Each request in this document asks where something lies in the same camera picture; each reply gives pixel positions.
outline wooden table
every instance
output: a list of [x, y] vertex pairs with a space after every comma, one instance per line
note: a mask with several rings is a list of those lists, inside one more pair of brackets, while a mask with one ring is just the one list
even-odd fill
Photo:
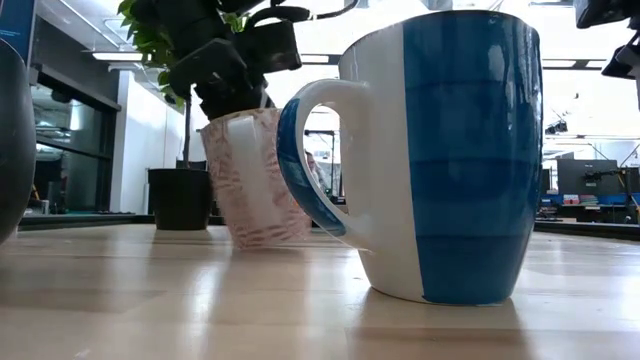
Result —
[[377, 293], [323, 235], [21, 233], [0, 247], [0, 359], [640, 359], [640, 247], [535, 234], [512, 300], [465, 308]]

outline black plant pot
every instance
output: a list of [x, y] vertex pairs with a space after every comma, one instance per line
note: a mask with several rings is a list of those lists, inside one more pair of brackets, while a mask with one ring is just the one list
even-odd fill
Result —
[[212, 198], [204, 170], [149, 170], [149, 202], [158, 230], [206, 229]]
[[36, 164], [36, 130], [27, 68], [0, 39], [0, 244], [27, 207]]

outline mug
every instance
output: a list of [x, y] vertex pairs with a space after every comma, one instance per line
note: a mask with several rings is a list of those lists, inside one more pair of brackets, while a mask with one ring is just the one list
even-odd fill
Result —
[[216, 203], [239, 249], [300, 240], [311, 231], [280, 172], [279, 119], [278, 109], [253, 109], [211, 120], [200, 131]]
[[[540, 188], [539, 43], [502, 13], [415, 17], [358, 40], [341, 79], [308, 84], [283, 109], [284, 179], [316, 223], [360, 250], [372, 287], [438, 304], [510, 296]], [[304, 161], [304, 125], [320, 104], [340, 115], [348, 215]]]

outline potted plant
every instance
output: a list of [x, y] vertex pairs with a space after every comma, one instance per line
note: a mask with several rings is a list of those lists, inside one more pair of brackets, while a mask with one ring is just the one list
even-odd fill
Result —
[[[185, 108], [185, 141], [183, 159], [175, 169], [149, 170], [149, 202], [159, 230], [204, 230], [209, 223], [213, 200], [211, 182], [206, 170], [189, 166], [191, 134], [191, 98], [181, 98], [169, 84], [169, 71], [177, 62], [173, 45], [162, 27], [152, 27], [138, 21], [131, 13], [135, 0], [120, 3], [118, 13], [124, 16], [122, 26], [129, 26], [128, 37], [133, 46], [143, 54], [143, 66], [158, 68], [160, 91], [165, 101], [178, 108]], [[246, 19], [234, 14], [225, 21], [236, 31], [241, 31]]]

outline pink patterned cup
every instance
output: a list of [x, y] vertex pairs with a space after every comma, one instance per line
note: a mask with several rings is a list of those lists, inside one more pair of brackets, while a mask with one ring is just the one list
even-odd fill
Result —
[[294, 201], [276, 156], [278, 109], [241, 111], [212, 120], [200, 135], [216, 203], [236, 248], [299, 240], [311, 219]]

